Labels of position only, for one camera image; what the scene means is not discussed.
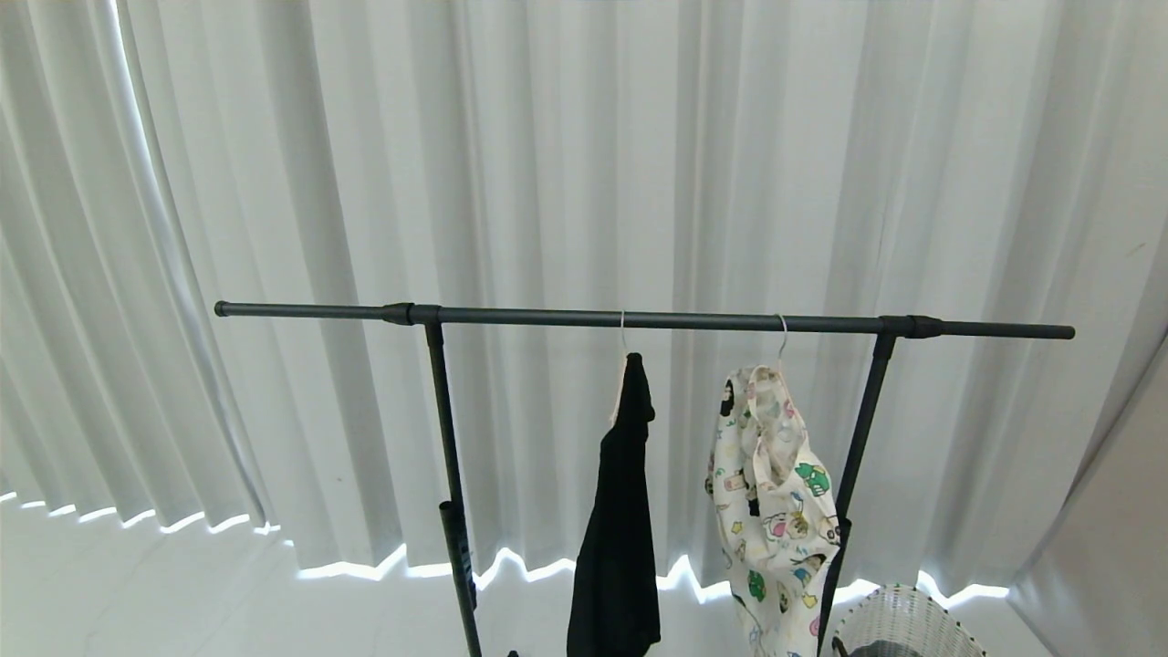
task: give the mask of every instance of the black shirt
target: black shirt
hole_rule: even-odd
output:
[[[653,417],[641,354],[628,354],[617,422],[600,442],[596,503],[576,560],[569,657],[639,657],[661,641],[645,485]]]

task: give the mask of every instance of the horizontal rod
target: horizontal rod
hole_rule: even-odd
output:
[[[1071,326],[944,321],[917,316],[816,317],[802,314],[721,314],[704,312],[620,312],[596,310],[535,310],[506,307],[446,307],[427,304],[384,306],[237,304],[218,302],[221,317],[313,317],[320,319],[380,319],[394,324],[509,324],[527,326],[620,326],[628,328],[690,328],[712,331],[783,331],[795,333],[889,333],[904,338],[985,336],[1069,340]]]

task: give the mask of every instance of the hanger hook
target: hanger hook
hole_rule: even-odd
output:
[[[628,340],[625,339],[625,311],[620,311],[620,346],[628,353]]]
[[[779,346],[779,362],[783,362],[783,352],[787,348],[787,319],[779,312],[776,312],[774,317],[783,323],[783,345]]]

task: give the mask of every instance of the white curtain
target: white curtain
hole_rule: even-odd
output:
[[[861,471],[844,581],[924,567],[946,589],[1008,583],[1150,357],[1129,338],[1163,331],[1147,310],[1168,295],[1159,4],[2,15],[20,175],[0,382],[21,436],[2,466],[22,497],[68,479],[54,504],[92,489],[124,517],[127,498],[249,513],[305,567],[377,563],[403,541],[411,563],[445,559],[420,331],[210,320],[218,298],[1073,324],[1071,343],[902,341]],[[620,338],[446,333],[479,569],[501,547],[529,568],[573,556]],[[711,416],[725,373],[772,361],[780,337],[627,340],[658,410],[659,567],[688,554],[716,581]],[[870,344],[786,347],[836,475]]]

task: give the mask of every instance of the white tile floor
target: white tile floor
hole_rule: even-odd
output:
[[[44,509],[0,507],[0,655],[232,657],[465,655],[449,578],[298,579],[279,533],[218,534],[196,523],[162,534],[153,519],[78,524]],[[563,655],[571,574],[524,582],[506,562],[480,596],[487,655]],[[732,602],[662,592],[651,655],[745,655]],[[954,608],[995,657],[1050,657],[1004,600]]]

